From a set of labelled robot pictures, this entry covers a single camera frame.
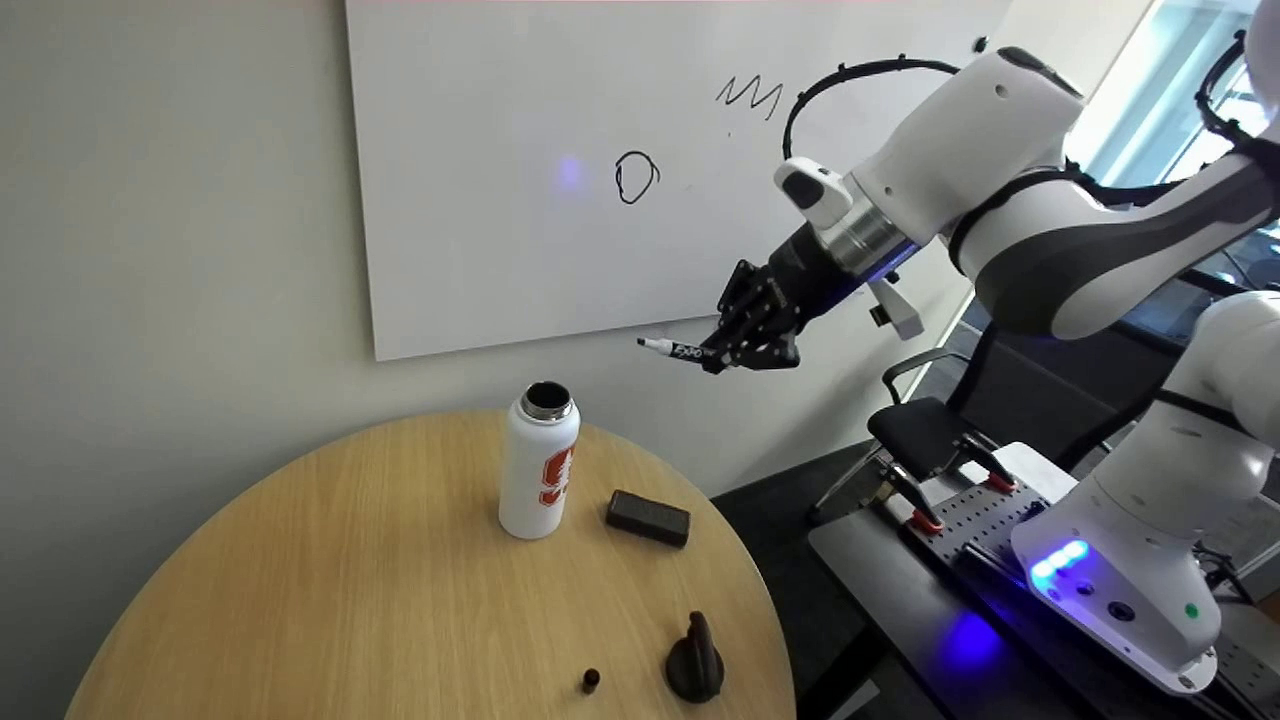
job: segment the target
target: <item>black object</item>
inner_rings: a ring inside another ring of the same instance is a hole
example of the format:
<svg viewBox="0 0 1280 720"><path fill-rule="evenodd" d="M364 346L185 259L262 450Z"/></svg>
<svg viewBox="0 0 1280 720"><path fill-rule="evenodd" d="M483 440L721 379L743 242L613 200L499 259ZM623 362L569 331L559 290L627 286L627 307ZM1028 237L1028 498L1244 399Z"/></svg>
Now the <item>black object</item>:
<svg viewBox="0 0 1280 720"><path fill-rule="evenodd" d="M584 695L593 695L600 689L600 673L587 666L584 681L576 683Z"/></svg>
<svg viewBox="0 0 1280 720"><path fill-rule="evenodd" d="M688 702L705 702L705 698L721 695L722 658L711 644L705 611L688 617L688 634L676 640L676 647L667 652L663 677L667 677L670 692Z"/></svg>
<svg viewBox="0 0 1280 720"><path fill-rule="evenodd" d="M602 525L670 544L670 548L688 544L688 512L637 490L613 490Z"/></svg>
<svg viewBox="0 0 1280 720"><path fill-rule="evenodd" d="M1176 353L1121 328L1072 343L988 328L947 399L878 409L867 428L917 478L947 472L973 430L1022 440L1072 467L1147 409L1172 362Z"/></svg>

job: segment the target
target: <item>small black piece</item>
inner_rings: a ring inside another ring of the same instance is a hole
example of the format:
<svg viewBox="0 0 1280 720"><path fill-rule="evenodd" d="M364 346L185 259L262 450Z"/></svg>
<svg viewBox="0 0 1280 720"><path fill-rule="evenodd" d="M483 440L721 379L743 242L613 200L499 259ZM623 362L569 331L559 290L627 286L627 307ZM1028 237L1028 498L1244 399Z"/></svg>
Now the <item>small black piece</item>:
<svg viewBox="0 0 1280 720"><path fill-rule="evenodd" d="M602 525L670 548L688 544L688 512L637 490L613 490Z"/></svg>
<svg viewBox="0 0 1280 720"><path fill-rule="evenodd" d="M576 683L584 695L593 695L600 689L600 673L587 666L584 681Z"/></svg>
<svg viewBox="0 0 1280 720"><path fill-rule="evenodd" d="M721 695L722 658L711 644L705 611L688 617L688 634L676 640L676 647L667 652L663 677L667 677L670 692L688 702L705 702L705 698Z"/></svg>

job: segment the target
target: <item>wooden table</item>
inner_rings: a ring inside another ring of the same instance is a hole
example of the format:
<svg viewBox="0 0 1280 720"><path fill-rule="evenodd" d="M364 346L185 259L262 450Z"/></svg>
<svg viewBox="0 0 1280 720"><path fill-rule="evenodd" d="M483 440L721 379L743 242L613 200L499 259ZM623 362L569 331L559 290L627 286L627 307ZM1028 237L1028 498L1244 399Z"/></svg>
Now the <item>wooden table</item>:
<svg viewBox="0 0 1280 720"><path fill-rule="evenodd" d="M416 417L273 472L164 559L115 619L77 720L796 716L770 595L721 512L584 428L564 528L503 534L503 417ZM613 488L692 512L688 548L602 525ZM663 657L705 611L722 692ZM584 695L584 666L602 683Z"/></svg>

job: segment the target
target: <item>marker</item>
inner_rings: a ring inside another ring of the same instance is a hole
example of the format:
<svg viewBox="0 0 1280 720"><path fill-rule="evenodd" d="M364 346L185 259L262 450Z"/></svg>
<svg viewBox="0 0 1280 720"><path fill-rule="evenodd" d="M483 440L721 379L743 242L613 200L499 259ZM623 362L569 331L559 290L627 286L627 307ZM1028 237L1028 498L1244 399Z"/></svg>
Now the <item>marker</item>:
<svg viewBox="0 0 1280 720"><path fill-rule="evenodd" d="M676 338L657 338L657 337L637 337L639 346L700 362L705 353L696 343L676 343Z"/></svg>

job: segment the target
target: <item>black cable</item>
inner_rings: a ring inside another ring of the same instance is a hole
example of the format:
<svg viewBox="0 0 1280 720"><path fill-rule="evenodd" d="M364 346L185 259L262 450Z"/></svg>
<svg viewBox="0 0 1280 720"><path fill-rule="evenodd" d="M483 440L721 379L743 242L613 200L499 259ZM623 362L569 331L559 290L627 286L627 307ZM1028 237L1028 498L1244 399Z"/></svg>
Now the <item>black cable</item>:
<svg viewBox="0 0 1280 720"><path fill-rule="evenodd" d="M834 71L819 76L817 85L806 85L782 125L782 161L792 161L792 125L804 112L804 103L811 103L817 94L824 94L834 85L852 85L852 80L867 80L867 76L884 76L884 71L910 71L910 66L933 66L933 71L947 71L957 76L957 64L944 58L910 58L910 56L897 56L897 58L873 58L873 64L840 64Z"/></svg>
<svg viewBox="0 0 1280 720"><path fill-rule="evenodd" d="M1225 249L1225 259L1232 262L1232 271L1235 271L1238 282L1247 286L1247 271L1244 271L1244 262L1232 257L1232 249Z"/></svg>
<svg viewBox="0 0 1280 720"><path fill-rule="evenodd" d="M1210 136L1225 136L1238 156L1247 161L1280 161L1280 142L1247 136L1235 121L1221 117L1210 108L1215 85L1228 76L1228 66L1244 56L1244 31L1210 58L1196 89L1199 121Z"/></svg>

